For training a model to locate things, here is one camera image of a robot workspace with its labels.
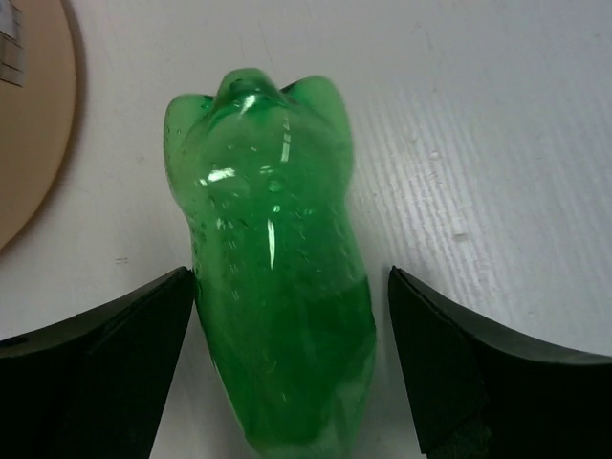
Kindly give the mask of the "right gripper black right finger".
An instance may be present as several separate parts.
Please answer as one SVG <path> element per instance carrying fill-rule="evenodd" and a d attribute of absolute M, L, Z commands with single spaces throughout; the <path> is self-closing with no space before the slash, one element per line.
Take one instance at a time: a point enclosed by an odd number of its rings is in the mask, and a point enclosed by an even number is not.
<path fill-rule="evenodd" d="M 522 334 L 400 268 L 387 298 L 424 456 L 610 456 L 609 357 Z"/>

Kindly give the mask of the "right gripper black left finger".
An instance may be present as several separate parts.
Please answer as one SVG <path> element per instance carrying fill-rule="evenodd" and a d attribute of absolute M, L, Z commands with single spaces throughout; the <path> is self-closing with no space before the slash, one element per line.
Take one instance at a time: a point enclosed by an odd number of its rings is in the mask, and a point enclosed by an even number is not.
<path fill-rule="evenodd" d="M 2 340 L 2 457 L 149 457 L 193 299 L 193 273 L 180 267 Z"/>

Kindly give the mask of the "green plastic bottle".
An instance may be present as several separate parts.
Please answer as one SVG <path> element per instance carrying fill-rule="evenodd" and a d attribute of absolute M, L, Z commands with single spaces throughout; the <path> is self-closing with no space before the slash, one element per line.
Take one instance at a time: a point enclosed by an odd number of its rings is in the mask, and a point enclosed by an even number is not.
<path fill-rule="evenodd" d="M 164 165 L 186 218 L 211 361 L 262 458 L 346 458 L 376 326 L 346 206 L 354 155 L 336 85 L 228 73 L 174 98 Z"/>

